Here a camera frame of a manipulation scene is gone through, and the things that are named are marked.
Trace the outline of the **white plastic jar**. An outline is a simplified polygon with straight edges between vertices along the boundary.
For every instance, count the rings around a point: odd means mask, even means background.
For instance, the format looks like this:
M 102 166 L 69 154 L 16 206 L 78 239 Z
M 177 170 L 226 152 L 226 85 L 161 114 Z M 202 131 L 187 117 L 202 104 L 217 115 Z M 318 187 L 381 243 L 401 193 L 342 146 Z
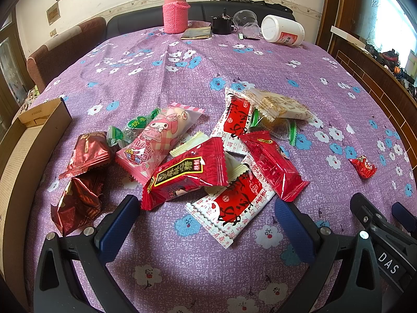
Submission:
M 300 23 L 274 15 L 264 17 L 261 34 L 268 43 L 289 47 L 297 47 L 305 39 L 305 30 Z

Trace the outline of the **red long snack packet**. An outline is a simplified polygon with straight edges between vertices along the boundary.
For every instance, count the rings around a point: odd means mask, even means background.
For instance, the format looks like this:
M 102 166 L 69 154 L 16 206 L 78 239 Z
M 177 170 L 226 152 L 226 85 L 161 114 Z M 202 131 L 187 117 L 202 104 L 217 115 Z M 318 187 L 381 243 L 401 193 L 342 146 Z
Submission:
M 256 166 L 281 200 L 294 201 L 309 184 L 302 179 L 297 168 L 281 152 L 280 146 L 268 131 L 240 134 L 238 138 L 246 145 Z

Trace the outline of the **green white candy packet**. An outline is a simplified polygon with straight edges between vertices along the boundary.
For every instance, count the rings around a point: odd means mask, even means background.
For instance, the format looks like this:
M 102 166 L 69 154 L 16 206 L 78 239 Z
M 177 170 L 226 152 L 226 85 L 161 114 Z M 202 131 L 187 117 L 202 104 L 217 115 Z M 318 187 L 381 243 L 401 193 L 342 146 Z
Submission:
M 107 130 L 107 144 L 109 147 L 119 146 L 124 148 L 128 146 L 160 112 L 161 109 L 157 107 L 146 116 L 135 117 L 123 129 L 109 126 Z

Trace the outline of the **beige cracker packet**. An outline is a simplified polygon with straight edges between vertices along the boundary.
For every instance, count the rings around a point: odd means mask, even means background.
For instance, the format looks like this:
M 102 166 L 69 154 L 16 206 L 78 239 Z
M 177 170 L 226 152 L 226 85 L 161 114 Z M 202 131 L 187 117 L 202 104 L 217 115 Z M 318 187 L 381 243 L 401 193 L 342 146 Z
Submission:
M 305 105 L 284 95 L 248 88 L 242 91 L 242 96 L 270 122 L 278 118 L 309 120 L 314 117 Z

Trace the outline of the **black small container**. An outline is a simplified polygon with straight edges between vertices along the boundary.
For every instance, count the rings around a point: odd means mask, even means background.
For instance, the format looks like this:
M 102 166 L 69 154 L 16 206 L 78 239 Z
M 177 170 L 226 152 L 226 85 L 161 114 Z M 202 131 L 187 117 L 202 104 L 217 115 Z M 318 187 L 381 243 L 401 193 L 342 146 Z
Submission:
M 234 33 L 235 25 L 232 18 L 227 14 L 227 9 L 224 8 L 222 13 L 218 16 L 211 17 L 212 33 L 216 35 L 229 35 Z

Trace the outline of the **pink cartoon snack packet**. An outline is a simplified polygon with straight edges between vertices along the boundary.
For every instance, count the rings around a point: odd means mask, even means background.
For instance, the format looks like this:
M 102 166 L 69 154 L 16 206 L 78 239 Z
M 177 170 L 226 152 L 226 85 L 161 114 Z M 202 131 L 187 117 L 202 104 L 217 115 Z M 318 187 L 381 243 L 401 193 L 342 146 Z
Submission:
M 145 127 L 127 147 L 116 152 L 115 161 L 139 184 L 145 185 L 204 109 L 172 103 Z

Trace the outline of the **green clear egg packet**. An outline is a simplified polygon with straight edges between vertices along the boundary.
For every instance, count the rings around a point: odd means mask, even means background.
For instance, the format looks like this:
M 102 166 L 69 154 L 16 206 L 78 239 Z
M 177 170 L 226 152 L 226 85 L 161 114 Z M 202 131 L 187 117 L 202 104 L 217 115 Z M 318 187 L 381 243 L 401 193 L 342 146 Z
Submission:
M 258 109 L 252 114 L 251 131 L 268 131 L 274 138 L 296 145 L 297 124 L 294 119 L 276 118 L 270 122 Z

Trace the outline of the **white red snack packet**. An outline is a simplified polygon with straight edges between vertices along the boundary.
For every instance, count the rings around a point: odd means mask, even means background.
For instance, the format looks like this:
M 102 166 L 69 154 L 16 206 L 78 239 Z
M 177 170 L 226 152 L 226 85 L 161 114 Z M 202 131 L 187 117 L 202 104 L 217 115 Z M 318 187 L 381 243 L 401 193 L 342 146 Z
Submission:
M 248 149 L 239 136 L 249 132 L 253 110 L 251 103 L 243 97 L 240 91 L 226 88 L 225 110 L 214 126 L 210 137 L 222 138 L 223 148 L 228 153 L 248 154 Z
M 189 214 L 225 249 L 273 198 L 275 191 L 246 165 L 237 166 L 232 181 L 185 205 Z

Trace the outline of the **red black-label snack packet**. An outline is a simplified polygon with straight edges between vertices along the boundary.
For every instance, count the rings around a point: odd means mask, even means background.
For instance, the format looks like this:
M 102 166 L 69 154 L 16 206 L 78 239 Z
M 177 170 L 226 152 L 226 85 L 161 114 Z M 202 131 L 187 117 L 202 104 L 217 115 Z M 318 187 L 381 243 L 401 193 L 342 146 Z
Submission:
M 227 184 L 223 140 L 209 138 L 156 169 L 142 189 L 141 208 L 153 210 L 166 201 L 205 186 Z

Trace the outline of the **cardboard box tray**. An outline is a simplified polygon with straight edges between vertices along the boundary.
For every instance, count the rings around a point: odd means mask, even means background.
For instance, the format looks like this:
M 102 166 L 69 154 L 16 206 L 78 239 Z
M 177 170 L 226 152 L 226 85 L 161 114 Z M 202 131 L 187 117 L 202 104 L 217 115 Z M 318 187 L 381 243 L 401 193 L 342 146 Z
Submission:
M 28 309 L 24 247 L 36 190 L 72 118 L 61 98 L 18 116 L 1 141 L 1 275 Z

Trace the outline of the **clear plastic cup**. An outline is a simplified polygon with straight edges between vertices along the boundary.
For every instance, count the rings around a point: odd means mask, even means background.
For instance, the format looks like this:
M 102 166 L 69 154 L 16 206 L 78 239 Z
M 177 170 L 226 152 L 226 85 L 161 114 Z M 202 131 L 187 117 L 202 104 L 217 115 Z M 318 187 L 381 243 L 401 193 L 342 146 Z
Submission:
M 259 37 L 261 29 L 255 12 L 248 9 L 237 11 L 232 21 L 243 38 L 254 39 Z

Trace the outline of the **dark flat packet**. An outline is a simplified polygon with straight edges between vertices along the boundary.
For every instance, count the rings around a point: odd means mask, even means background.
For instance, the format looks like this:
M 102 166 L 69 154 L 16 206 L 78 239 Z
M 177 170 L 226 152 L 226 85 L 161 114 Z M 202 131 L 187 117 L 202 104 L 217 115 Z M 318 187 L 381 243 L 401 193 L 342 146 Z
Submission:
M 205 40 L 212 36 L 211 26 L 188 28 L 181 36 L 181 40 Z

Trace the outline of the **wooden cabinet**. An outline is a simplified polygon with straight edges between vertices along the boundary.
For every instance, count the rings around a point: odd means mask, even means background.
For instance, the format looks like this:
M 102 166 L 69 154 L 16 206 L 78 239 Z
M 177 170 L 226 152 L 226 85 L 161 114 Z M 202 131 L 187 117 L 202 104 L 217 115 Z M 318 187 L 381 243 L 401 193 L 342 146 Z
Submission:
M 335 35 L 335 26 L 352 33 L 359 0 L 324 0 L 316 44 L 327 50 L 379 105 L 400 135 L 416 171 L 416 101 L 395 77 L 357 45 Z

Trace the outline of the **black sofa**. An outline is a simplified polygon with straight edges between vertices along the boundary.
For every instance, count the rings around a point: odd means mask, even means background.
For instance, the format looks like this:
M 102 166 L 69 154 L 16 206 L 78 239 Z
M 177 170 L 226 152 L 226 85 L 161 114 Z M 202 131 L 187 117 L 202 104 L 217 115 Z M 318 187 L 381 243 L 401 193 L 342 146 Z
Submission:
M 240 10 L 250 10 L 256 14 L 259 23 L 267 15 L 280 16 L 285 19 L 295 20 L 293 11 L 281 4 L 268 4 L 266 2 L 227 2 L 205 1 L 191 2 L 188 10 L 190 21 L 211 22 L 212 16 L 222 14 L 225 9 L 230 17 Z M 127 33 L 141 31 L 147 28 L 163 26 L 163 7 L 151 7 L 112 17 L 107 22 L 106 39 L 114 38 Z

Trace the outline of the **small red candy packet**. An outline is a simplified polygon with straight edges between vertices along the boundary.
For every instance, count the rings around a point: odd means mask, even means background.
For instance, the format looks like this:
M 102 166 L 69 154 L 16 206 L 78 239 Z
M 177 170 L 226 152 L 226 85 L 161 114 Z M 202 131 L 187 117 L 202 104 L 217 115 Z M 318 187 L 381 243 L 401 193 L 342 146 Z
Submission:
M 367 159 L 365 155 L 349 158 L 361 179 L 371 178 L 377 171 L 377 167 Z

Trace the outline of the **dark red foil packet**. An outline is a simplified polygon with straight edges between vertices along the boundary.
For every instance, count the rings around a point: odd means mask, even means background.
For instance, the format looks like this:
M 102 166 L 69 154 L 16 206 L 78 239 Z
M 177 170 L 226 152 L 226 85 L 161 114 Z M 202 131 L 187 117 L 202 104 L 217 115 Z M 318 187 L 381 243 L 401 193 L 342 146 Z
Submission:
M 107 144 L 106 131 L 81 134 L 73 149 L 69 164 L 59 179 L 77 177 L 93 168 L 106 165 L 114 157 L 113 150 Z
M 51 219 L 64 237 L 93 222 L 101 213 L 104 181 L 104 174 L 98 170 L 72 177 L 58 204 L 51 205 Z

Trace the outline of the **pink sleeved thermos bottle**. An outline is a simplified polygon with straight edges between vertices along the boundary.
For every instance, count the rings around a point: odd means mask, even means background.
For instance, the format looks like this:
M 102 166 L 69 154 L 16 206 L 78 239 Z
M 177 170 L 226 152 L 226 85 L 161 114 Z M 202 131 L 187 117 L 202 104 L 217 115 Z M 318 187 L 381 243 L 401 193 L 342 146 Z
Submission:
M 164 0 L 163 28 L 168 34 L 183 33 L 188 28 L 188 10 L 186 0 Z

